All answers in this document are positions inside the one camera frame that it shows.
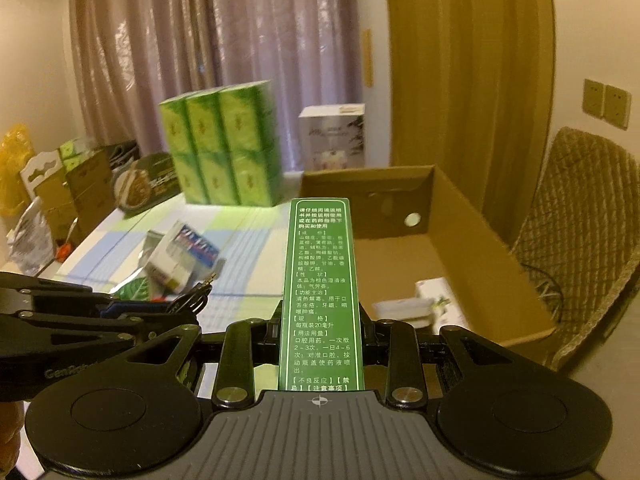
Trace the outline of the person's left hand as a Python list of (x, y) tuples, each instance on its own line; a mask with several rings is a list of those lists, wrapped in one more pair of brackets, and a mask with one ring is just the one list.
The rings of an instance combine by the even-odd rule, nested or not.
[(4, 479), (16, 465), (24, 425), (24, 402), (0, 404), (0, 478)]

